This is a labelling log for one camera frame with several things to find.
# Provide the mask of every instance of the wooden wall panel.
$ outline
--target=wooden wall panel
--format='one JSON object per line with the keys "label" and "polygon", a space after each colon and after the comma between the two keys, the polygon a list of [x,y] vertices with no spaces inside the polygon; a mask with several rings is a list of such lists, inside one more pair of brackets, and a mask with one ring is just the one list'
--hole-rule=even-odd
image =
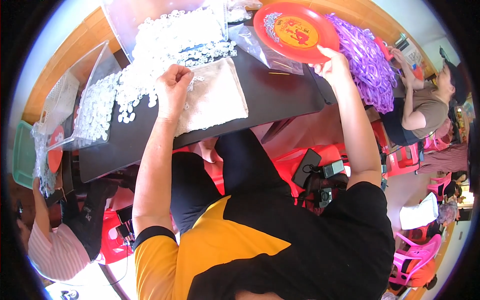
{"label": "wooden wall panel", "polygon": [[[262,0],[262,3],[269,4],[278,1],[280,0]],[[300,3],[322,14],[335,12],[339,18],[355,26],[369,28],[374,35],[381,37],[388,44],[396,42],[402,32],[408,35],[397,21],[371,0],[281,1]],[[84,54],[105,40],[110,41],[109,47],[112,52],[120,50],[120,45],[113,35],[102,9],[98,7],[72,31],[47,62],[25,105],[23,120],[31,124],[38,121],[45,98],[63,73]],[[416,46],[425,59],[427,65],[425,75],[428,77],[434,73],[435,69],[421,48],[417,44]]]}
{"label": "wooden wall panel", "polygon": [[[264,5],[279,2],[280,0],[262,0]],[[287,0],[308,6],[321,14],[334,12],[335,15],[352,25],[362,29],[370,29],[375,36],[379,36],[389,45],[394,44],[400,33],[405,33],[420,50],[425,61],[425,77],[435,73],[435,67],[425,52],[395,19],[387,14],[371,0]]]}
{"label": "wooden wall panel", "polygon": [[31,124],[38,121],[45,98],[65,71],[88,51],[107,39],[110,41],[109,48],[112,52],[120,50],[120,45],[102,9],[98,7],[72,31],[48,60],[32,88],[22,119]]}

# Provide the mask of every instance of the black pants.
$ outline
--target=black pants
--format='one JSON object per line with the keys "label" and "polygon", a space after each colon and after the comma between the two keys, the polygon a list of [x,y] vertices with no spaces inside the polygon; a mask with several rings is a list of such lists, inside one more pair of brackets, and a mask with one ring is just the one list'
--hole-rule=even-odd
{"label": "black pants", "polygon": [[82,243],[91,261],[96,259],[102,245],[103,213],[107,199],[113,197],[117,185],[109,180],[98,179],[88,188],[84,206],[80,211],[75,192],[69,193],[67,201],[60,201],[61,221],[67,225]]}
{"label": "black pants", "polygon": [[[291,197],[290,186],[281,179],[250,129],[220,136],[215,150],[223,159],[225,195],[271,192]],[[170,210],[181,234],[222,197],[200,156],[191,152],[173,154]]]}
{"label": "black pants", "polygon": [[388,138],[399,146],[413,145],[420,140],[413,134],[413,131],[406,130],[402,126],[404,105],[405,101],[403,98],[395,98],[393,111],[380,114]]}

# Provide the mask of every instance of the red plate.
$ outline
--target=red plate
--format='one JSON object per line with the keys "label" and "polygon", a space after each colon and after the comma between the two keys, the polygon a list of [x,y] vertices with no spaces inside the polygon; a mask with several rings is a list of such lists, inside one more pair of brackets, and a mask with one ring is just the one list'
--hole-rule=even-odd
{"label": "red plate", "polygon": [[[57,128],[55,128],[55,131],[53,132],[52,137],[50,139],[50,144],[48,146],[50,147],[58,143],[60,140],[63,140],[64,138],[65,137],[64,137],[63,127],[59,125]],[[63,155],[62,146],[54,148],[48,152],[48,167],[50,168],[50,171],[52,173],[57,172],[57,170],[59,169],[62,155]]]}
{"label": "red plate", "polygon": [[[268,36],[264,19],[271,13],[282,13],[273,28],[279,43]],[[339,50],[338,34],[332,23],[301,4],[278,2],[262,7],[253,19],[259,38],[274,51],[303,63],[324,63],[330,59],[321,54],[317,45]]]}

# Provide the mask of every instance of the pink striped shirt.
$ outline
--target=pink striped shirt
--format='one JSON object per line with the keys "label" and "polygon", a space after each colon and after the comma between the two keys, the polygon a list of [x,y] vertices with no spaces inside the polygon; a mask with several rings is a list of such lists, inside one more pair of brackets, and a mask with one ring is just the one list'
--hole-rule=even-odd
{"label": "pink striped shirt", "polygon": [[67,225],[60,224],[49,238],[35,221],[28,240],[28,257],[43,277],[53,281],[69,280],[90,263],[87,251]]}

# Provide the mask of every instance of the wrist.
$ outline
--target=wrist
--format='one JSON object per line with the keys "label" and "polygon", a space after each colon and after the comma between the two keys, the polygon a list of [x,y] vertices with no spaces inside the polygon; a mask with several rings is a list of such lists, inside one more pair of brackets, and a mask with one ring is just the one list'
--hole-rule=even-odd
{"label": "wrist", "polygon": [[175,118],[173,116],[157,116],[156,120],[155,120],[156,123],[160,123],[160,124],[163,124],[163,125],[167,125],[167,126],[177,126],[177,123],[179,122],[179,118]]}
{"label": "wrist", "polygon": [[349,93],[352,89],[357,90],[357,86],[355,85],[351,77],[345,77],[343,80],[337,82],[335,85],[332,86],[332,90],[337,99],[339,94],[345,92]]}

